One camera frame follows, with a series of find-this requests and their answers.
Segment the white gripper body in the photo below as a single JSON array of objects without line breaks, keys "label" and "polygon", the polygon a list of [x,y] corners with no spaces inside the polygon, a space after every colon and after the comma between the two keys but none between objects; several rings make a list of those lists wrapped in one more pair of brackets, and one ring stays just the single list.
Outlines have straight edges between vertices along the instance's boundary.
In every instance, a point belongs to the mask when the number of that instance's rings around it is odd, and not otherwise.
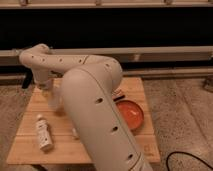
[{"label": "white gripper body", "polygon": [[53,88],[53,78],[49,70],[35,69],[34,81],[36,86],[41,90],[51,90]]}]

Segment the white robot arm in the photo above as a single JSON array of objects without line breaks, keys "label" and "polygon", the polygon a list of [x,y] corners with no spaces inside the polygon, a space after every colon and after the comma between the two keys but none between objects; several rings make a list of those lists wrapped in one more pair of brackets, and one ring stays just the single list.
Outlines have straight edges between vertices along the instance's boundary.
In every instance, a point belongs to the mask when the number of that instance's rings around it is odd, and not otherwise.
[{"label": "white robot arm", "polygon": [[45,44],[23,50],[20,62],[37,86],[53,87],[51,73],[63,75],[61,98],[97,171],[153,171],[122,118],[112,93],[122,80],[120,63],[100,55],[55,55]]}]

